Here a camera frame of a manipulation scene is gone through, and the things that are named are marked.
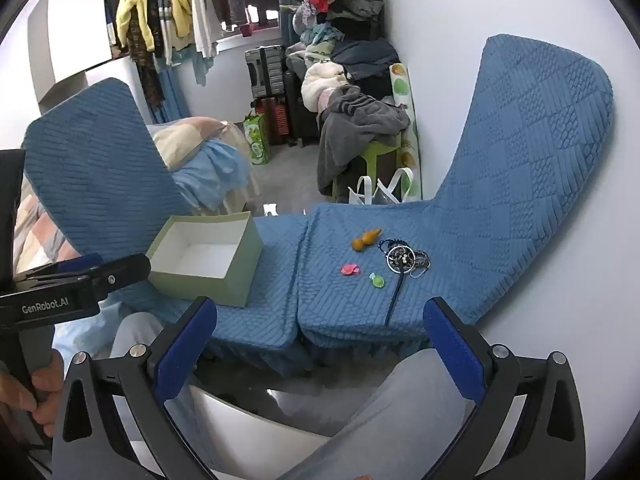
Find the person's left hand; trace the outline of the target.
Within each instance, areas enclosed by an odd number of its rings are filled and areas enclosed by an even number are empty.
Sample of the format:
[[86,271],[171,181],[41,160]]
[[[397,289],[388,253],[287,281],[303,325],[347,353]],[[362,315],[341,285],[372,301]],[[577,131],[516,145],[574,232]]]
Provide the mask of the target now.
[[61,353],[53,349],[49,365],[32,373],[32,388],[36,394],[9,374],[4,366],[1,367],[0,382],[1,419],[10,434],[18,442],[26,441],[24,430],[17,421],[17,413],[25,412],[32,415],[47,437],[52,437],[64,382]]

